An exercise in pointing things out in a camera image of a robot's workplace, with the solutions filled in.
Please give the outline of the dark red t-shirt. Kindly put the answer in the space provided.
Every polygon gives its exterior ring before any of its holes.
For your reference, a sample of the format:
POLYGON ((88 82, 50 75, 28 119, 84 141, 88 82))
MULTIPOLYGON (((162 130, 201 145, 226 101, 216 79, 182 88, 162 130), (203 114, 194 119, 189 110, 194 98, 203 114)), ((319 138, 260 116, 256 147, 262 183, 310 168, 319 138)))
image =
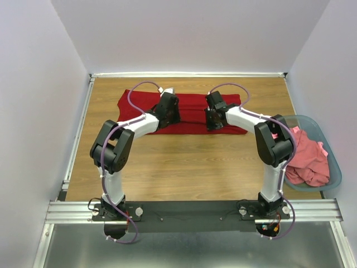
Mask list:
MULTIPOLYGON (((133 108, 127 99, 129 90, 126 89, 120 97, 117 106, 119 109, 118 121, 127 121, 141 115, 141 112, 133 108)), ((203 94, 184 94, 178 93, 178 108, 181 121, 170 125, 156 132, 160 135, 208 135, 208 134, 232 134, 244 135, 246 130, 235 127, 225 126, 219 130, 208 131, 206 128, 206 118, 204 109, 207 102, 203 94)), ((159 94, 154 92, 133 92, 131 102, 144 111, 153 108, 160 100, 159 94)))

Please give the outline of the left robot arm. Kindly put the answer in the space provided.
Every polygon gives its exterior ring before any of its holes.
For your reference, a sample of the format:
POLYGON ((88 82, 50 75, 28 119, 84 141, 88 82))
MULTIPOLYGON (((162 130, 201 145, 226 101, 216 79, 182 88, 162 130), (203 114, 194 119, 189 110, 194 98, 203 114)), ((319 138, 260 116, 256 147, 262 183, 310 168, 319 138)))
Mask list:
POLYGON ((160 93, 159 103, 142 115, 124 122, 107 120, 103 123, 90 149, 103 189, 101 207, 94 208, 94 212, 113 221, 128 218, 121 171, 128 161, 133 141, 179 122, 179 98, 173 88, 168 88, 160 93))

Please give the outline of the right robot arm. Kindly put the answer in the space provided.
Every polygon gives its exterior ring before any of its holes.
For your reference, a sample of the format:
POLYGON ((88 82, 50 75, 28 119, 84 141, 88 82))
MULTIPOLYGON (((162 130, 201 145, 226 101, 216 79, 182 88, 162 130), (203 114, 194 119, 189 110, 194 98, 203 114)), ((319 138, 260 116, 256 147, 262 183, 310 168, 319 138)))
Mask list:
POLYGON ((263 186, 257 200, 240 201, 239 205, 264 219, 270 218, 283 206, 285 168, 296 151, 295 138, 285 118, 280 114, 270 117, 234 103, 227 104, 218 91, 209 93, 205 99, 209 131, 230 125, 254 134, 258 155, 264 163, 263 186))

